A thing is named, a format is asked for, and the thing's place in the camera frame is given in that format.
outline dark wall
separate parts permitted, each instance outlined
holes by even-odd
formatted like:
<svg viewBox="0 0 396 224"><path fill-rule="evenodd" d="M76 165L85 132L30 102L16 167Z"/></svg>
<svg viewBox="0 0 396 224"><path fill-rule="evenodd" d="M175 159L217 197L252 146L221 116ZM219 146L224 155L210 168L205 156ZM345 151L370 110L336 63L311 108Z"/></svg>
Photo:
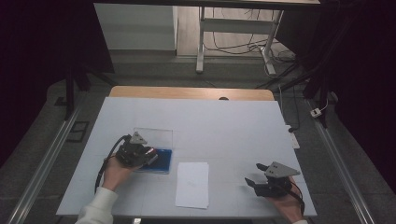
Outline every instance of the dark wall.
<svg viewBox="0 0 396 224"><path fill-rule="evenodd" d="M333 57L336 113L396 192L396 7L367 1Z"/></svg>
<svg viewBox="0 0 396 224"><path fill-rule="evenodd" d="M46 102L48 87L81 63L113 72L89 1L0 1L3 164Z"/></svg>

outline gray floor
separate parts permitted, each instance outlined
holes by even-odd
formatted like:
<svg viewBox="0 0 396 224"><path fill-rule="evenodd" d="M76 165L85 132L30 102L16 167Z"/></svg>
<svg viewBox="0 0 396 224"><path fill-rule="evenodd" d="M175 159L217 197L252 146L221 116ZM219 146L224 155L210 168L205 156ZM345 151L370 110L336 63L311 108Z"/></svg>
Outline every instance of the gray floor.
<svg viewBox="0 0 396 224"><path fill-rule="evenodd" d="M288 65L277 64L281 72ZM202 75L195 74L194 59L175 57L134 56L115 60L116 74L109 75L121 85L179 86L254 89L270 78L263 73L262 60L256 59L207 59ZM291 76L298 76L299 71ZM88 98L77 121L87 121L87 133L70 133L58 159L28 214L25 223L74 223L75 218L55 216L55 212L74 173L79 156L88 140L97 114L110 86L97 77L90 76L92 82ZM295 131L300 149L296 155L306 178L318 216L311 217L311 223L361 223L343 184L334 171L334 165L318 134L314 120L309 116L305 99L301 97L304 84L295 87L296 106L293 91L282 94L282 105L286 122L296 127L297 116L300 129ZM18 199L21 197L35 168L40 163L45 150L50 145L64 118L64 106L56 106L59 97L65 97L64 82L49 88L48 100L35 123L23 137L13 155L0 170L0 223L6 223ZM328 106L327 121L329 132L339 147L347 167L360 188L362 195L376 220L376 223L396 223L396 196L391 192L381 175L371 164L359 144L340 123L333 112L333 100ZM219 220L205 220L203 223L219 223ZM115 223L131 223L130 219L116 218ZM169 223L154 220L154 223ZM286 223L278 220L254 220L253 223Z"/></svg>

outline floor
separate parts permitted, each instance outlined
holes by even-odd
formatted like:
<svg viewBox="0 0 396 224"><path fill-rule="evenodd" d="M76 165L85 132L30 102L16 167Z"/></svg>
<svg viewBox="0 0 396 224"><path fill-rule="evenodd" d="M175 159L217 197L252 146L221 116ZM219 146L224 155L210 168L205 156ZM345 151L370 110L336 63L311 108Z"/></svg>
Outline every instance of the floor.
<svg viewBox="0 0 396 224"><path fill-rule="evenodd" d="M228 10L216 9L217 16L228 17ZM196 29L185 25L186 29ZM247 39L239 42L221 42L219 45L228 46L248 43ZM195 74L194 47L185 47L183 56L170 57L161 55L112 55L116 69L115 74L108 74L120 85L142 86L179 86L206 88L241 88L256 89L272 80L263 72L262 58L250 55L247 57L228 57L213 52L213 57L205 59L205 71L202 75ZM290 64L276 63L276 71L281 73ZM301 69L280 79L279 83L292 80L301 74ZM78 164L79 157L89 138L92 127L102 102L108 96L111 87L103 80L89 75L92 87L88 92L77 92L86 95L85 103L81 106L75 128L67 135L62 149L53 163L52 169L39 191L34 204L30 208L24 223L74 223L75 217L57 217L56 210L63 194ZM318 133L316 121L309 115L314 101L307 101L302 97L304 83L276 94L279 105L283 108L285 122L292 127L298 127L295 135L300 148L295 150L303 169L307 186L313 198L318 216L310 217L310 223L361 223L357 216L352 200L348 196L339 174L335 171L333 161L329 157L328 149ZM64 122L64 105L59 104L65 97L64 82L52 85L48 91L48 99L42 111L37 116L29 132L23 137L13 155L0 169L0 223L7 220L19 201L27 184L35 173L35 169L49 148L57 131ZM336 101L330 96L327 108L329 125L328 131L342 155L347 169L367 202L375 223L396 223L396 196L392 193L382 176L367 158L359 144L338 120L333 111ZM178 223L194 223L190 220L179 220ZM198 220L204 223L286 223L282 218L270 220ZM115 223L132 223L129 218L117 217ZM142 223L176 223L174 220L143 220Z"/></svg>

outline aluminum rail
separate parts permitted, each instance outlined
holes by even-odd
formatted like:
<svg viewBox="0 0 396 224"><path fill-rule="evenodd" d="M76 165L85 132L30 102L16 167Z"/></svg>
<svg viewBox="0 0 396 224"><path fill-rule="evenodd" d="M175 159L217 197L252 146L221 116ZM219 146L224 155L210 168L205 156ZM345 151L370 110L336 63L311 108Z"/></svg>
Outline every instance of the aluminum rail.
<svg viewBox="0 0 396 224"><path fill-rule="evenodd" d="M76 109L70 116L69 120L65 120L61 125L46 154L44 155L37 169L35 170L35 174L31 178L24 193L22 194L20 200L15 206L14 211L11 213L11 216L9 217L7 223L23 223L26 219L30 209L33 206L33 203L35 202L35 198L43 187L44 182L48 174L50 173L50 169L56 158L58 157L62 146L64 145L64 141L66 140L66 137L69 134L70 129L72 128L73 123L76 120L78 113L80 112L82 105L86 100L86 97L86 92L81 92L78 95Z"/></svg>
<svg viewBox="0 0 396 224"><path fill-rule="evenodd" d="M309 110L314 109L314 107L309 103L308 100L305 100ZM347 166L337 148L334 141L332 140L332 136L330 135L327 129L324 129L319 120L315 119L315 125L318 129L318 133L322 138L325 147L328 150L329 156L332 159L332 163L335 166L335 170L338 173L338 176L341 178L341 181L344 184L346 189L346 193L349 195L353 206L355 207L356 213L361 220L362 224L375 224L374 218L371 215L370 209L367 206L366 201L361 195L361 191L356 186L353 181L352 175L347 169Z"/></svg>

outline white paper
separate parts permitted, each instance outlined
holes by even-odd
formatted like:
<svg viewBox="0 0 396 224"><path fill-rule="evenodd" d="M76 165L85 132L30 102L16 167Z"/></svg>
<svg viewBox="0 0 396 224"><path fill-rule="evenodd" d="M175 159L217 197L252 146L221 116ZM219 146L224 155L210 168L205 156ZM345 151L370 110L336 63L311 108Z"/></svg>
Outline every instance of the white paper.
<svg viewBox="0 0 396 224"><path fill-rule="evenodd" d="M177 167L176 206L204 208L209 206L209 164L181 162Z"/></svg>

